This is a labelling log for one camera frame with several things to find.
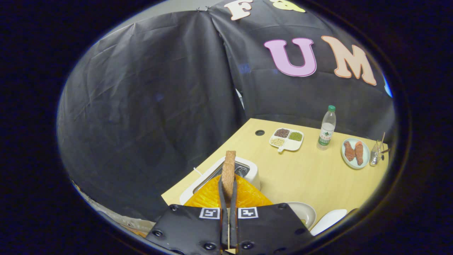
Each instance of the peach letter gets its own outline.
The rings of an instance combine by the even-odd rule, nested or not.
[[[264,43],[264,46],[270,50],[274,63],[280,72],[289,76],[309,76],[316,71],[316,59],[314,58],[311,45],[313,41],[307,38],[294,38],[293,43],[300,47],[305,64],[303,66],[294,66],[289,62],[288,54],[284,49],[285,40],[272,40]]]
[[[347,62],[357,79],[360,78],[360,73],[363,71],[362,79],[366,83],[376,86],[376,80],[374,79],[370,63],[366,58],[365,52],[361,48],[352,45],[351,54],[351,52],[337,38],[323,35],[321,36],[321,39],[326,41],[332,48],[333,54],[335,55],[335,59],[337,61],[337,69],[335,69],[335,74],[337,76],[343,78],[352,77],[351,72],[347,69]]]
[[[250,12],[243,10],[252,9],[249,3],[253,3],[253,0],[237,0],[226,4],[224,7],[227,7],[233,15],[231,16],[231,20],[238,20],[250,15]]]

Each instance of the yellow letter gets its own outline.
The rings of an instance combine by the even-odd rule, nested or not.
[[[250,12],[243,10],[252,9],[249,3],[253,3],[253,0],[237,0],[226,4],[224,7],[227,7],[233,15],[231,16],[231,20],[238,20],[250,15]]]
[[[270,0],[270,1],[274,3],[274,7],[277,7],[282,10],[295,10],[299,12],[305,12],[304,9],[301,9],[297,5],[286,0]]]
[[[335,55],[335,59],[337,61],[337,69],[335,69],[335,74],[337,76],[344,78],[352,77],[351,72],[347,69],[347,62],[357,79],[360,78],[360,73],[363,71],[362,79],[366,83],[376,86],[376,80],[374,79],[370,63],[366,58],[365,52],[361,48],[352,45],[353,54],[351,54],[351,52],[337,38],[323,35],[321,36],[321,39],[326,41],[332,48],[333,54]]]

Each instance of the green beans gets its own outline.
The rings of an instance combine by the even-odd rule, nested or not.
[[[301,133],[298,133],[298,132],[292,132],[292,133],[289,135],[289,138],[290,138],[291,140],[302,141],[302,134],[301,134]]]

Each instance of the white wall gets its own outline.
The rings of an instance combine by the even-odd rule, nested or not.
[[[135,14],[126,21],[121,22],[105,36],[140,20],[170,12],[196,10],[198,7],[200,7],[200,10],[206,10],[205,6],[213,6],[217,3],[220,3],[221,1],[222,0],[166,0]]]

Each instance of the glass cup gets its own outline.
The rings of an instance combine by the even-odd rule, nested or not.
[[[380,140],[376,140],[376,144],[374,145],[373,149],[371,150],[370,153],[370,166],[374,167],[378,164],[378,162],[381,160],[382,157],[382,145],[381,145]]]

